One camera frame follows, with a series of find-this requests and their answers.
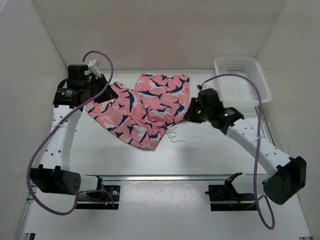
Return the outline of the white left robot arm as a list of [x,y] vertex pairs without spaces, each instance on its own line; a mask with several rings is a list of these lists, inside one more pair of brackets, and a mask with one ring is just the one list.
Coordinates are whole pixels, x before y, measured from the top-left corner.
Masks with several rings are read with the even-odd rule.
[[57,87],[53,99],[53,134],[45,144],[45,153],[38,167],[30,169],[30,180],[43,192],[75,196],[87,192],[93,200],[105,194],[99,176],[71,171],[70,155],[76,126],[87,101],[98,103],[117,98],[95,63],[69,65],[68,77]]

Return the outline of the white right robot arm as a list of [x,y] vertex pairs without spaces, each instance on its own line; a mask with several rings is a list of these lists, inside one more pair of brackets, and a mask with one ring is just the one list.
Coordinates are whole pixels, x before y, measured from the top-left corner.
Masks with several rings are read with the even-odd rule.
[[275,204],[283,205],[305,187],[307,162],[301,156],[291,157],[263,138],[241,112],[224,107],[214,89],[202,90],[191,98],[184,119],[192,123],[209,122],[257,158],[268,175],[261,182],[263,191]]

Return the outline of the pink shark print shorts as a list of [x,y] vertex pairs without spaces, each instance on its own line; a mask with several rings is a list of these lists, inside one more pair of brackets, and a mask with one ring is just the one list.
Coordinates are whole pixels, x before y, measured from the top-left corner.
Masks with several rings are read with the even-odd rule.
[[85,106],[88,115],[119,140],[154,151],[166,131],[183,122],[190,106],[190,77],[142,73],[130,89],[114,82],[117,98]]

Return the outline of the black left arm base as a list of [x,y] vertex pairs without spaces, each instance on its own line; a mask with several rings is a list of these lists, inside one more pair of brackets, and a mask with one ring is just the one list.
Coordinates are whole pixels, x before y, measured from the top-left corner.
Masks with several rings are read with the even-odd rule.
[[103,181],[104,192],[86,193],[79,197],[76,210],[118,210],[121,185],[119,181]]

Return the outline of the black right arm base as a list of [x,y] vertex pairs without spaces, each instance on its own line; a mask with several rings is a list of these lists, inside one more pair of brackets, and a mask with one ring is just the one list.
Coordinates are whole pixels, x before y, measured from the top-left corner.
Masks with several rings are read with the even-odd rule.
[[209,196],[211,212],[241,212],[257,211],[253,193],[238,193],[233,186],[233,181],[241,172],[234,173],[228,177],[223,184],[208,185],[205,192]]

